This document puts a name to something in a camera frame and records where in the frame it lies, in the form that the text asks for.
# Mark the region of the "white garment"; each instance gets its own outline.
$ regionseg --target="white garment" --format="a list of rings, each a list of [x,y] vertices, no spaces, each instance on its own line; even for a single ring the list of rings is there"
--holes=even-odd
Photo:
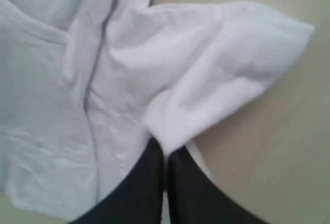
[[[97,203],[84,99],[111,4],[0,0],[0,188],[19,208],[73,219]]]
[[[0,182],[65,219],[114,190],[150,133],[169,154],[262,94],[314,30],[254,2],[49,0],[58,19],[17,2],[0,0]]]

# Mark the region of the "white cloth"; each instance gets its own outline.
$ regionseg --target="white cloth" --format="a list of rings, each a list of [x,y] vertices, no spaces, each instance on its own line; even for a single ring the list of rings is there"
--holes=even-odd
[[[151,134],[168,155],[262,94],[314,30],[254,2],[72,2],[40,22],[0,0],[0,179],[16,206],[66,219],[108,195]]]

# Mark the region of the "floor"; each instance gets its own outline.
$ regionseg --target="floor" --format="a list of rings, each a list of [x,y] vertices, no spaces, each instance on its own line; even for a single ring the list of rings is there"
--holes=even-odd
[[[154,0],[223,3],[238,0]],[[316,25],[302,61],[265,96],[196,139],[216,185],[271,223],[330,223],[328,0],[254,0]],[[60,224],[10,206],[7,223]]]

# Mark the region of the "beige floor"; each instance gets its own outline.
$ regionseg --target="beige floor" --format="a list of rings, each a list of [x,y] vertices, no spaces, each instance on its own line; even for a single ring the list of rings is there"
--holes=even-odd
[[[238,0],[155,0],[223,3]],[[265,96],[197,138],[217,185],[278,224],[330,223],[329,0],[255,0],[316,25],[301,63]],[[60,224],[11,207],[1,223]]]

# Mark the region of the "beige surface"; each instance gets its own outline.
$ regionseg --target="beige surface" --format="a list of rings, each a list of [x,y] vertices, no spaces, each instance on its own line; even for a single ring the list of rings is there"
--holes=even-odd
[[[231,2],[237,0],[155,0]],[[197,139],[217,185],[271,223],[330,223],[329,0],[254,0],[314,23],[302,61]]]

